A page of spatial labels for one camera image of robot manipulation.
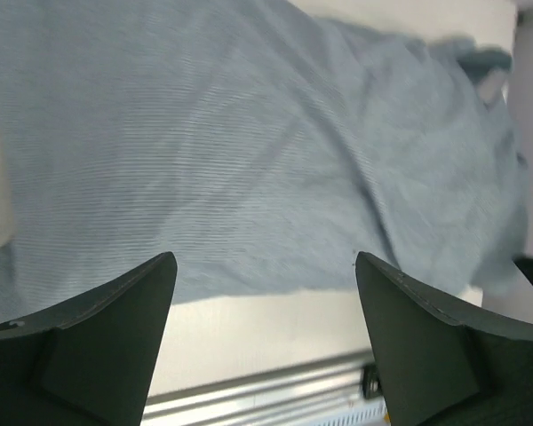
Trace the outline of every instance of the metal rail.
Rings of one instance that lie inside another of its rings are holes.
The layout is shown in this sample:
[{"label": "metal rail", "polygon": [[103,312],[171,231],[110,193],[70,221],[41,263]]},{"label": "metal rail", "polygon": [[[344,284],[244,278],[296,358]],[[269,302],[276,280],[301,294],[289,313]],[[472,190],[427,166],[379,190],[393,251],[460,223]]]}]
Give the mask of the metal rail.
[{"label": "metal rail", "polygon": [[360,393],[371,352],[149,398],[142,426],[355,426],[382,419],[382,398]]}]

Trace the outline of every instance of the light blue cloth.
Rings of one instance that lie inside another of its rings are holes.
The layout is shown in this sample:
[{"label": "light blue cloth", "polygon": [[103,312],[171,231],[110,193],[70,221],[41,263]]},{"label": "light blue cloth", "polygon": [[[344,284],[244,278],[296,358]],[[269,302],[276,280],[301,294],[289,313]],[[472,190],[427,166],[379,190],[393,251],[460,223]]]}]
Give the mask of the light blue cloth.
[{"label": "light blue cloth", "polygon": [[525,167],[471,49],[276,0],[0,0],[0,321],[167,250],[174,303],[354,289],[360,250],[508,286]]}]

